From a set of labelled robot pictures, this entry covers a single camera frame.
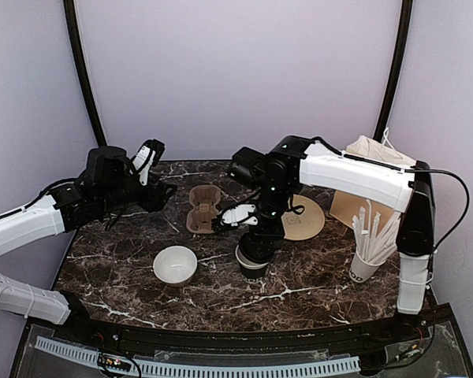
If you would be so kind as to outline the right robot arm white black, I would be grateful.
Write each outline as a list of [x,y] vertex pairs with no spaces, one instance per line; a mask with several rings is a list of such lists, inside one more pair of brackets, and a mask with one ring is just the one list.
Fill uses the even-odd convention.
[[254,194],[223,210],[213,225],[222,229],[248,226],[236,255],[249,261],[262,277],[285,237],[281,217],[294,209],[292,197],[303,186],[332,188],[389,207],[400,220],[395,239],[400,282],[399,314],[387,323],[386,334],[402,342],[417,328],[415,315],[423,307],[440,245],[434,238],[433,173],[423,161],[390,165],[338,150],[321,137],[290,135],[267,154],[243,147],[233,155],[229,177]]

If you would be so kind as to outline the black paper coffee cup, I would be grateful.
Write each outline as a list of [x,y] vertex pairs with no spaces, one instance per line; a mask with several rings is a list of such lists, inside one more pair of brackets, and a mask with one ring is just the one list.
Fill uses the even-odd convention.
[[238,246],[235,249],[235,257],[240,268],[240,274],[247,283],[259,284],[263,281],[269,265],[268,262],[258,264],[248,260]]

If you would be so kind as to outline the brown cardboard cup carrier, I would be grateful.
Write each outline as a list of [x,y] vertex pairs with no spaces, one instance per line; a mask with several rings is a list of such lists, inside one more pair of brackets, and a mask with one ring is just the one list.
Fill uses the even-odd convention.
[[214,234],[212,220],[220,213],[217,209],[221,201],[220,188],[214,185],[196,186],[190,190],[188,201],[192,209],[186,218],[187,229],[198,235]]

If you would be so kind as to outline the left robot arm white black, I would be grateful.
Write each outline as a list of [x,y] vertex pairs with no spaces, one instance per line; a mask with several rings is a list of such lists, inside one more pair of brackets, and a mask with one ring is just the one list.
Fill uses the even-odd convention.
[[[111,229],[131,206],[147,213],[164,208],[176,191],[150,172],[165,150],[146,140],[133,157],[117,146],[88,152],[84,171],[58,180],[29,203],[0,214],[0,257],[46,237],[74,232],[92,221]],[[95,325],[79,299],[66,291],[48,291],[0,273],[0,310],[63,324],[78,343],[95,338]]]

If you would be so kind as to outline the brown paper bag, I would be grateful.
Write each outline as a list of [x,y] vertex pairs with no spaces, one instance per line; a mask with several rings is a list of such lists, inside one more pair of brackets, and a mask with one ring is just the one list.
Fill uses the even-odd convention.
[[[364,158],[390,163],[391,165],[413,166],[416,163],[415,159],[363,135],[361,135],[354,143],[348,145],[345,151],[349,154],[355,154]],[[378,225],[378,231],[380,232],[393,215],[394,211],[375,201],[371,201],[371,206],[371,212],[367,209],[365,215],[371,215],[374,217],[376,213],[381,214]],[[336,191],[330,208],[330,215],[347,227],[352,228],[352,218],[354,216],[359,216],[359,210],[361,207],[367,208],[367,201],[365,198],[350,195],[342,191]]]

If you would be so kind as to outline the black plastic cup lid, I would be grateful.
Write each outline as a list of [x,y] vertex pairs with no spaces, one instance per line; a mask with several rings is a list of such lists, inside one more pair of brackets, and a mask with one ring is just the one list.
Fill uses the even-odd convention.
[[236,248],[236,259],[246,269],[264,269],[272,261],[274,253],[261,254],[258,250],[246,249],[243,246]]

